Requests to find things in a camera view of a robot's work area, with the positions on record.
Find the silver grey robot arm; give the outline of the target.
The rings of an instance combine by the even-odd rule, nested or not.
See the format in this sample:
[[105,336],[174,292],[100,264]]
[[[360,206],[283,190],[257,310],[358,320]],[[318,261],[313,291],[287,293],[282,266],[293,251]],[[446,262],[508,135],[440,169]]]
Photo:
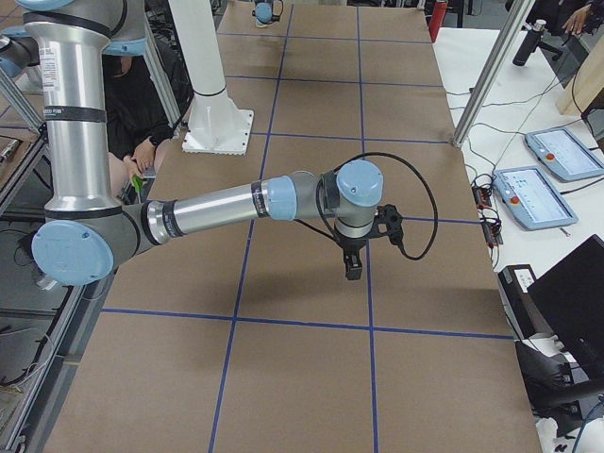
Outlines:
[[102,54],[146,47],[141,1],[26,1],[26,32],[38,45],[43,117],[54,194],[32,241],[38,267],[65,285],[101,279],[148,249],[196,231],[256,218],[319,218],[344,252],[349,279],[360,250],[380,236],[383,176],[353,158],[315,176],[298,171],[194,198],[123,205],[109,187]]
[[273,1],[257,0],[254,2],[253,15],[260,24],[270,24],[273,22]]

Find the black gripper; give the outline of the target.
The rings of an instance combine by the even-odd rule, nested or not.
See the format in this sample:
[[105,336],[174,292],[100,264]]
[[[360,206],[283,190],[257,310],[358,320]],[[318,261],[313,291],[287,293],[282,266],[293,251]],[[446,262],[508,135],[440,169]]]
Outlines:
[[362,236],[351,238],[338,229],[335,238],[343,250],[345,277],[347,280],[360,280],[362,276],[361,250],[368,244],[370,238]]

